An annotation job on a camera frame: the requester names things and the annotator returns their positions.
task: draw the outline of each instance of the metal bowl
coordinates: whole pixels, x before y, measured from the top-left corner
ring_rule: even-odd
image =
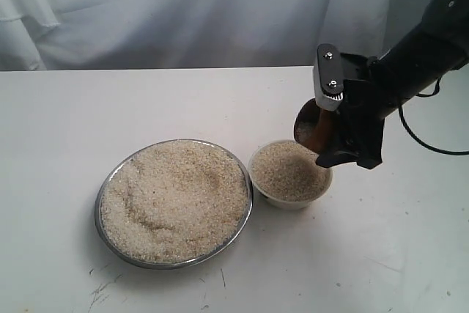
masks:
[[[168,140],[168,141],[162,141],[162,142],[159,142],[157,144],[162,144],[162,143],[167,143],[167,142],[174,142],[174,141],[192,141],[194,143],[203,143],[203,144],[206,144],[208,146],[211,146],[211,147],[217,147],[217,148],[221,148],[222,150],[224,150],[231,158],[233,158],[237,163],[238,165],[240,166],[241,168],[241,171],[243,172],[244,174],[244,178],[245,178],[245,186],[246,186],[246,189],[247,189],[247,192],[248,192],[248,203],[246,205],[246,208],[244,210],[244,214],[243,216],[241,217],[240,219],[240,222],[238,223],[237,225],[237,228],[236,230],[233,232],[233,234],[227,238],[225,240],[225,242],[223,242],[221,245],[219,245],[217,248],[215,248],[213,251],[211,251],[210,253],[207,253],[207,254],[203,254],[201,256],[198,256],[198,257],[195,257],[195,258],[192,258],[192,259],[188,259],[188,260],[185,260],[183,262],[178,262],[178,263],[155,263],[155,262],[145,262],[143,260],[139,260],[139,259],[135,259],[135,258],[132,258],[132,257],[129,257],[128,255],[122,253],[112,242],[111,240],[109,239],[108,235],[106,234],[106,231],[104,230],[104,226],[103,226],[103,219],[102,219],[102,216],[101,216],[101,199],[103,197],[103,194],[104,194],[104,190],[106,188],[106,186],[108,185],[108,183],[112,180],[112,178],[114,177],[114,175],[128,162],[130,162],[130,160],[135,156],[137,155],[138,153],[140,153],[142,150],[145,150],[146,148],[149,148],[149,147],[152,147],[152,146],[155,146],[156,144],[152,144],[148,147],[145,147],[145,148],[142,148],[141,150],[139,150],[138,152],[135,152],[133,153],[132,155],[130,155],[129,157],[127,157],[123,162],[121,162],[110,174],[109,176],[107,176],[107,178],[104,180],[104,183],[101,185],[101,188],[97,194],[97,198],[96,198],[96,202],[95,202],[95,224],[96,224],[96,229],[97,229],[97,233],[99,234],[99,236],[101,237],[101,239],[104,241],[104,243],[109,247],[109,249],[111,249],[111,251],[113,251],[119,258],[123,259],[124,261],[130,263],[130,264],[133,264],[133,265],[136,265],[138,267],[141,267],[141,268],[147,268],[147,269],[159,269],[159,270],[167,270],[167,269],[178,269],[178,268],[184,268],[184,267],[188,267],[188,266],[191,266],[191,265],[196,265],[196,264],[199,264],[199,263],[202,263],[204,262],[205,260],[215,256],[216,254],[220,253],[221,251],[223,251],[226,247],[228,247],[230,244],[233,243],[233,241],[235,241],[236,237],[241,233],[241,231],[243,230],[246,222],[248,221],[248,218],[251,214],[251,210],[252,210],[252,203],[253,203],[253,189],[252,189],[252,184],[251,184],[251,179],[249,178],[249,174],[248,172],[246,171],[246,168],[244,167],[243,163],[241,163],[241,161],[236,158],[236,156],[234,156],[230,151],[224,149],[223,147],[220,147],[218,146],[217,144],[213,144],[213,143],[210,143],[210,142],[206,142],[206,141],[199,141],[199,140],[196,140],[196,139],[172,139],[172,140]]]

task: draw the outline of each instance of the white backdrop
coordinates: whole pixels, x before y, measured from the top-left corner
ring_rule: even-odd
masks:
[[[318,40],[376,55],[388,8],[389,0],[0,0],[0,70],[309,65]],[[396,25],[397,14],[394,6],[390,38],[420,16]]]

